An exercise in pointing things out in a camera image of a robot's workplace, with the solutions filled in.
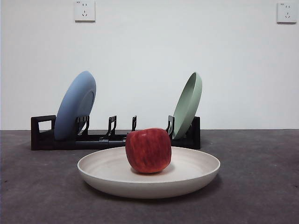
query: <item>gray floor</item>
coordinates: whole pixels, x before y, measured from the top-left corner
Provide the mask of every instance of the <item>gray floor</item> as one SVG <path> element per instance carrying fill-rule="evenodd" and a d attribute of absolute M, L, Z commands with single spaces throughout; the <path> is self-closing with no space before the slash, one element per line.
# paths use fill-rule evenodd
<path fill-rule="evenodd" d="M 79 176 L 94 150 L 31 151 L 30 131 L 1 131 L 1 223 L 295 224 L 299 130 L 203 130 L 216 178 L 194 193 L 159 200 L 101 193 Z"/>

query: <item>beige plate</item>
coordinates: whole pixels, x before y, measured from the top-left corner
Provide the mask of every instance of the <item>beige plate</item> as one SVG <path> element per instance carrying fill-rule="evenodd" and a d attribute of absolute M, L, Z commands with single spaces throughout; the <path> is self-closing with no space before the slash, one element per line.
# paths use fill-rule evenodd
<path fill-rule="evenodd" d="M 187 148 L 172 147 L 170 165 L 155 174 L 135 172 L 125 147 L 98 151 L 77 164 L 82 178 L 105 193 L 130 198 L 165 198 L 184 195 L 206 186 L 216 176 L 220 161 Z"/>

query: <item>dish rack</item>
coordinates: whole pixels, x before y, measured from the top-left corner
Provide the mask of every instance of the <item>dish rack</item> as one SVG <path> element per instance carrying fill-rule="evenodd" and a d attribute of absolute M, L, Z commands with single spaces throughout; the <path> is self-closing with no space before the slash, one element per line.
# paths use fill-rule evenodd
<path fill-rule="evenodd" d="M 116 134 L 117 117 L 109 117 L 108 130 L 106 134 L 89 134 L 89 116 L 77 117 L 72 135 L 65 140 L 55 140 L 54 127 L 56 115 L 40 116 L 31 118 L 31 150 L 82 150 L 96 149 L 102 150 L 113 147 L 122 147 L 126 144 L 127 134 Z M 51 129 L 40 131 L 39 123 L 51 121 Z M 86 123 L 86 128 L 79 132 L 79 127 Z M 137 116 L 132 118 L 132 128 L 130 132 L 135 131 Z M 171 145 L 176 147 L 186 147 L 191 149 L 200 149 L 200 117 L 194 117 L 188 131 L 183 138 L 173 140 L 173 130 L 175 118 L 168 116 L 168 126 L 166 131 L 171 140 Z"/>

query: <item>wall socket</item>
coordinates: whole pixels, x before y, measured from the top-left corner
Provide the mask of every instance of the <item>wall socket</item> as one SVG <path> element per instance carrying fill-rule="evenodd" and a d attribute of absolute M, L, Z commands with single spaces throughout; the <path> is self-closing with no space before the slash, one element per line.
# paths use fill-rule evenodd
<path fill-rule="evenodd" d="M 75 21 L 95 22 L 95 1 L 83 0 L 74 3 Z"/>
<path fill-rule="evenodd" d="M 298 4 L 277 3 L 277 23 L 296 23 L 298 17 Z"/>

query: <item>apple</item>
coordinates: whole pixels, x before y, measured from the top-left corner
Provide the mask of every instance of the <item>apple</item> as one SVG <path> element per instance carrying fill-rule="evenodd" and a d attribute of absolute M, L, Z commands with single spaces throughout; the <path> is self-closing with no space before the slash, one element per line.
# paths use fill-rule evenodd
<path fill-rule="evenodd" d="M 171 161 L 171 142 L 162 128 L 148 128 L 127 134 L 126 154 L 130 165 L 140 173 L 156 173 Z"/>

